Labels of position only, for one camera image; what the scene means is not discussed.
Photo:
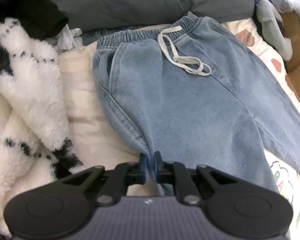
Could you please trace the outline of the light blue denim pants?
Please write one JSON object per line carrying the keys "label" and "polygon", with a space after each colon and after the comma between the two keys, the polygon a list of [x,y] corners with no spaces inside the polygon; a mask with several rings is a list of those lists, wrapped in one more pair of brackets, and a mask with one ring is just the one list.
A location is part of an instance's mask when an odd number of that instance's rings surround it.
{"label": "light blue denim pants", "polygon": [[93,61],[103,112],[153,160],[199,164],[277,190],[265,152],[300,175],[300,109],[264,62],[210,17],[102,37]]}

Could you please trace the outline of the cream bear print bedsheet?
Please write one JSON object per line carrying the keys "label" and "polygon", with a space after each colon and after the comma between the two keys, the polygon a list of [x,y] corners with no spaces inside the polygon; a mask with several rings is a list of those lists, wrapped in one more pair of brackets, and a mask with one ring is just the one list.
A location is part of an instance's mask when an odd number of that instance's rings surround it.
{"label": "cream bear print bedsheet", "polygon": [[[283,59],[257,33],[252,19],[226,22],[231,31],[253,51],[274,74],[300,113],[300,102],[286,77]],[[64,86],[64,102],[75,149],[85,168],[103,165],[112,169],[119,163],[136,161],[138,153],[129,148],[111,128],[101,108],[93,81],[93,56],[97,43],[88,42],[59,56]],[[300,175],[291,166],[265,151],[279,192],[292,205],[291,239],[300,239]]]}

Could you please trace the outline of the white black spotted fleece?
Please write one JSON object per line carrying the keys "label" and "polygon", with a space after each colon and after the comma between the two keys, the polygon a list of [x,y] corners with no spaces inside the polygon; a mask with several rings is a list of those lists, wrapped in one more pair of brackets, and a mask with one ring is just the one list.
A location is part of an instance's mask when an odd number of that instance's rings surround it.
{"label": "white black spotted fleece", "polygon": [[80,171],[58,55],[14,18],[0,22],[0,235],[14,196]]}

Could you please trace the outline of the brown cardboard barrier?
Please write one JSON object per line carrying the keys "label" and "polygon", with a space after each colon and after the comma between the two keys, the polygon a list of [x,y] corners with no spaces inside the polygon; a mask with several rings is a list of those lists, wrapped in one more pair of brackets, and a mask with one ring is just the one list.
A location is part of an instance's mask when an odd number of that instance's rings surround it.
{"label": "brown cardboard barrier", "polygon": [[300,102],[300,18],[296,12],[282,14],[285,36],[292,42],[293,56],[286,62],[287,81]]}

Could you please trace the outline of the black cat paw plush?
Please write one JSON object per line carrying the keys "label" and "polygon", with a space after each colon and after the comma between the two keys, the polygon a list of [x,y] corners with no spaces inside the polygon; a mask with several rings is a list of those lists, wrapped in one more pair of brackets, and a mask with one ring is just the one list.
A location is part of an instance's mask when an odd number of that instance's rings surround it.
{"label": "black cat paw plush", "polygon": [[68,24],[69,18],[50,0],[0,0],[0,22],[16,18],[30,37],[53,38]]}

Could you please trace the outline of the grey neck pillow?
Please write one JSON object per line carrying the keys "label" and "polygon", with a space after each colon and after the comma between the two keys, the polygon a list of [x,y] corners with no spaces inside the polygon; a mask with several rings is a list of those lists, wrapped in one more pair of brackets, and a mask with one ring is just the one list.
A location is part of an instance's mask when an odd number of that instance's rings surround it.
{"label": "grey neck pillow", "polygon": [[260,0],[256,16],[262,25],[265,41],[273,46],[285,61],[289,61],[293,55],[292,42],[281,32],[279,23],[283,25],[283,19],[280,13],[270,1]]}

